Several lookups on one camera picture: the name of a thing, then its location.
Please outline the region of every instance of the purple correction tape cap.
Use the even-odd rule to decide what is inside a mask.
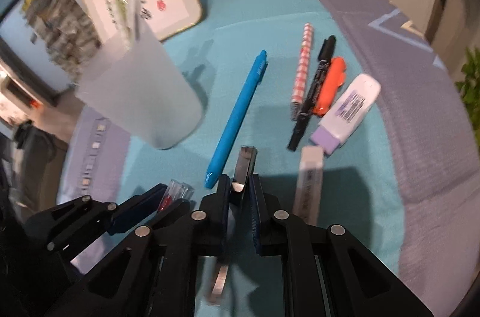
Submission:
[[[333,137],[323,126],[319,126],[318,129],[315,130],[315,133],[311,135],[310,139],[316,145],[321,146],[327,155],[331,155],[340,145],[340,140]]]

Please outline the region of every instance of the frosted plastic cup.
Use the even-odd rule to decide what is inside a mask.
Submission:
[[[154,148],[168,149],[195,130],[202,105],[148,24],[139,24],[140,40],[129,50],[119,33],[98,50],[76,96]]]

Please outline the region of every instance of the white eraser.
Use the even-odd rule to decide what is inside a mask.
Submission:
[[[301,151],[293,214],[316,226],[323,181],[323,149],[306,146]]]

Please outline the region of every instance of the black marker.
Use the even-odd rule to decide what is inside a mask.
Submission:
[[[303,102],[301,111],[297,117],[297,123],[293,129],[292,138],[290,138],[288,150],[292,152],[297,150],[297,147],[305,134],[307,129],[308,122],[310,117],[313,114],[315,104],[318,100],[318,95],[320,94],[320,89],[325,81],[328,68],[330,67],[330,61],[332,60],[333,53],[335,51],[335,44],[337,43],[337,38],[331,35],[328,39],[325,39],[323,42],[322,49],[318,54],[318,68],[313,77],[313,81],[308,91],[307,98]]]

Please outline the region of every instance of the green plant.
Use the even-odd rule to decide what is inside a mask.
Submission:
[[[477,145],[480,147],[480,50],[466,49],[466,64],[462,66],[463,81],[456,82],[462,101],[469,113]]]

